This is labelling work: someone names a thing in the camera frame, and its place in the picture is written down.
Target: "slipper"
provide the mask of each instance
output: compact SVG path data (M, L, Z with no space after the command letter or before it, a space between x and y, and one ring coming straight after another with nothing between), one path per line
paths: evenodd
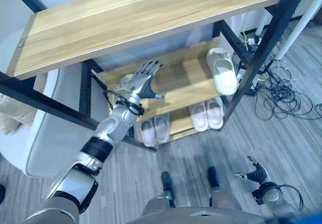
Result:
M223 107L220 97L210 99L205 102L209 127L220 129L223 125Z
M208 129L208 119L204 102L189 106L190 116L194 128L199 132L204 132Z
M213 75L217 91L222 95L232 95L238 84L231 56L222 48L212 48L207 53L207 63Z
M145 146L152 147L156 143L156 135L152 118L141 122L140 133Z
M166 113L154 118L156 139L159 143L169 141L170 137L170 113Z

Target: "beige cushion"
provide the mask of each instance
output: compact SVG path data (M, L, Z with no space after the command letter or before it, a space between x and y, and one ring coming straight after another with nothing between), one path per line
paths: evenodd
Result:
M4 135L7 135L11 131L15 130L19 126L19 124L20 122L0 112L0 129L2 130Z
M42 93L46 85L46 80L47 74L38 75L35 80L34 89ZM0 113L2 113L0 118L3 118L0 120L3 124L0 129L2 129L4 133L7 132L8 129L12 129L12 126L14 125L14 122L9 121L8 117L11 117L18 123L20 122L22 124L31 126L36 112L36 108L0 94Z

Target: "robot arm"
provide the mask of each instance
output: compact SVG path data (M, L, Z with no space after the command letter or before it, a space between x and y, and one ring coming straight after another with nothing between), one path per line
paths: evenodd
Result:
M290 217L295 214L294 208L284 199L281 187L291 187L289 185L277 185L272 182L266 169L252 156L248 159L253 163L256 170L248 174L235 173L235 176L258 182L260 187L252 192L254 200L258 205L266 204L272 210L272 213L277 218ZM302 208L302 197L300 196L300 209Z
M93 137L83 146L75 160L50 186L46 201L23 224L77 224L79 214L89 206L98 183L95 177L115 145L142 115L142 98L161 98L154 93L150 82L162 65L158 61L142 65L128 85L128 96L121 99L111 115L99 124Z

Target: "wooden shelf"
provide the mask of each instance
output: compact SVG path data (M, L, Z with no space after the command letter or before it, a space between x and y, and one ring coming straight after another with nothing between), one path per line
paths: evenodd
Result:
M151 87L164 98L141 100L145 113L139 120L144 120L219 96L206 62L208 50L218 45L219 38L215 38L196 46L100 73L98 78L113 89L122 77L135 72L142 63L159 60L163 67L153 78Z
M194 129L189 108L185 107L170 114L170 138L173 141L198 131Z
M76 0L34 14L7 74L26 79L279 0Z

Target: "black arm band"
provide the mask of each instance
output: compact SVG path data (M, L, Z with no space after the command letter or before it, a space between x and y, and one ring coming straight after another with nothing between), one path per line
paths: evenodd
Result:
M94 158L98 159L102 163L108 157L110 152L112 151L113 146L102 139L97 137L92 137L81 149L82 152L93 156Z

